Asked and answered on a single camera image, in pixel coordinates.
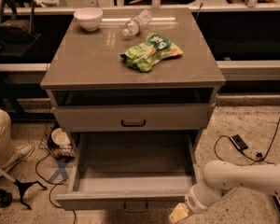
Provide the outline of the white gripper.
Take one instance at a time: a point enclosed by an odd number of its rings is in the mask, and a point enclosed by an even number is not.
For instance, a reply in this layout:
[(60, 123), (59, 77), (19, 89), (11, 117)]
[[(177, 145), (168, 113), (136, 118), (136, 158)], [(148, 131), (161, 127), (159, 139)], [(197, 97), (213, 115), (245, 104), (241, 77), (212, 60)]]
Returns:
[(171, 224), (176, 224), (189, 216), (189, 210), (192, 214), (204, 213), (214, 203), (221, 201), (226, 194), (226, 190), (210, 188), (206, 184), (195, 184), (185, 195), (185, 203), (179, 203), (168, 219)]

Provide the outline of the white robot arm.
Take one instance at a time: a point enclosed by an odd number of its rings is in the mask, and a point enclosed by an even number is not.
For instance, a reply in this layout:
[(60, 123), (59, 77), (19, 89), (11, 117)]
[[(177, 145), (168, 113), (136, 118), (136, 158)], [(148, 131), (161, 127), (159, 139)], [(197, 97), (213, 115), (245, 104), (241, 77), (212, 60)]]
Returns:
[(207, 211), (214, 203), (231, 196), (238, 188), (280, 197), (280, 164), (239, 166), (209, 161), (202, 177), (193, 185), (169, 216), (171, 224)]

